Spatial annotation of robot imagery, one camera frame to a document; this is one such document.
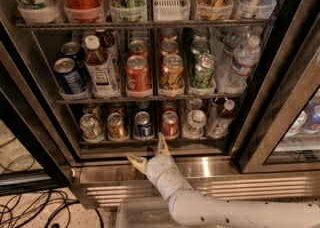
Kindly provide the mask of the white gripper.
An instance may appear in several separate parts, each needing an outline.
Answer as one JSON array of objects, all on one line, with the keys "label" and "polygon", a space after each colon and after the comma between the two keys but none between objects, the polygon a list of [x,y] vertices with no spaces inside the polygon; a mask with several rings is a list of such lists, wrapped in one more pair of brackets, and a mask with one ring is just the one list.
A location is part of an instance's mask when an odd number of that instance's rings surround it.
[{"label": "white gripper", "polygon": [[175,160],[169,155],[164,135],[158,133],[158,153],[148,160],[145,157],[129,155],[128,161],[158,189],[164,200],[168,200],[176,191],[191,189],[190,183],[180,172]]}]

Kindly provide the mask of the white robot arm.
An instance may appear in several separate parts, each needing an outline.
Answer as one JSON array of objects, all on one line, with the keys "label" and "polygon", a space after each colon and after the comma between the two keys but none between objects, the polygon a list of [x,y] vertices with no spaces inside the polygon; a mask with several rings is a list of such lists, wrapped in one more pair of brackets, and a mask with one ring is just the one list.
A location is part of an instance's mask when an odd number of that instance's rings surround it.
[{"label": "white robot arm", "polygon": [[320,207],[308,203],[221,200],[192,188],[158,135],[158,154],[136,155],[129,162],[157,188],[173,220],[184,226],[222,225],[231,228],[320,228]]}]

